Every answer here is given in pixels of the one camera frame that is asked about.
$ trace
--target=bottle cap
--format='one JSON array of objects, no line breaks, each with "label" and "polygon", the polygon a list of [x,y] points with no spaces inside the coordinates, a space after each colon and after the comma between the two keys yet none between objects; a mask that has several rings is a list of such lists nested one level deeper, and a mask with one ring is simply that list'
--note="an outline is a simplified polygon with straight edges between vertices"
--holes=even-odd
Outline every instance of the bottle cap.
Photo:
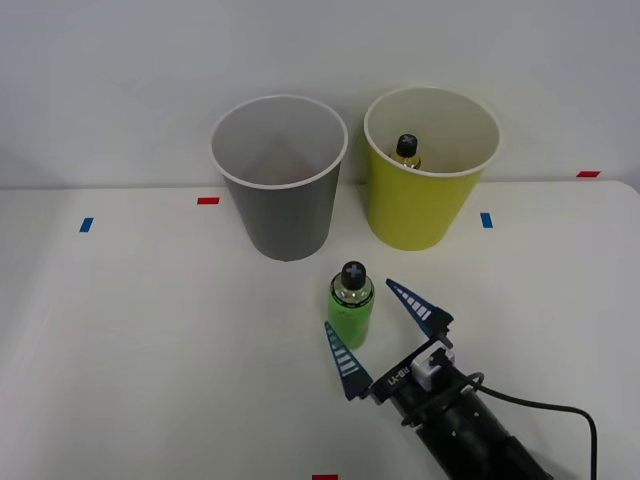
[{"label": "bottle cap", "polygon": [[340,280],[348,290],[360,290],[367,281],[367,270],[360,262],[347,262],[342,267]]},{"label": "bottle cap", "polygon": [[396,153],[403,158],[411,158],[418,151],[418,139],[413,135],[405,133],[398,139]]}]

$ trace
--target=green bottle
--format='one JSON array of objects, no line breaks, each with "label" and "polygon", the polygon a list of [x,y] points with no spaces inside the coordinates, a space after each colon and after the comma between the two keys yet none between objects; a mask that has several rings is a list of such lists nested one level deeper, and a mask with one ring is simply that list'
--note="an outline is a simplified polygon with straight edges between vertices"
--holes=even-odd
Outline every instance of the green bottle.
[{"label": "green bottle", "polygon": [[360,262],[348,262],[329,286],[329,323],[350,349],[364,343],[375,295]]}]

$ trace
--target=blue tape marker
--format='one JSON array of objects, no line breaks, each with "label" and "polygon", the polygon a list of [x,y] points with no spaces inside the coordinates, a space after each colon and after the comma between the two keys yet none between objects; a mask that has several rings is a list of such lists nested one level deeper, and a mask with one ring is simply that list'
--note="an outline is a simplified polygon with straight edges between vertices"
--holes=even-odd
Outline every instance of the blue tape marker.
[{"label": "blue tape marker", "polygon": [[82,222],[82,226],[80,227],[80,233],[87,233],[91,229],[91,224],[93,223],[93,217],[87,217]]},{"label": "blue tape marker", "polygon": [[482,219],[482,226],[484,228],[493,228],[493,222],[491,221],[491,215],[484,212],[480,214],[480,218]]}]

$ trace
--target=black cylindrical motor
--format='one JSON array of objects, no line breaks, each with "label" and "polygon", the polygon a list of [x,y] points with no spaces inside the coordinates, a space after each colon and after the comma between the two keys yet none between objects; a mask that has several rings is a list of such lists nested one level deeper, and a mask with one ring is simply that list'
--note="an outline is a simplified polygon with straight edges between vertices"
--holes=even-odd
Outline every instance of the black cylindrical motor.
[{"label": "black cylindrical motor", "polygon": [[475,392],[462,394],[416,431],[451,480],[549,480]]},{"label": "black cylindrical motor", "polygon": [[[431,392],[409,382],[394,393],[392,401],[405,419],[414,419],[410,423],[417,426],[418,437],[451,480],[553,478],[474,391],[453,388],[451,394],[455,379],[444,371],[434,380]],[[432,407],[424,409],[425,404]]]}]

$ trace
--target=bottle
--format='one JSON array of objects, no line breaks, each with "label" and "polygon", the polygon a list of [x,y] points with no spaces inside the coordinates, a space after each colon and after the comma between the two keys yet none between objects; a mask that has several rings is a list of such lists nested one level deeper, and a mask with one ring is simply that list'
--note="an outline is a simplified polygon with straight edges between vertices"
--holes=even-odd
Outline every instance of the bottle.
[{"label": "bottle", "polygon": [[329,323],[350,349],[364,343],[375,292],[360,262],[348,262],[329,286]]},{"label": "bottle", "polygon": [[418,155],[418,139],[408,133],[400,135],[396,151],[391,154],[391,158],[405,167],[420,170],[422,162]]}]

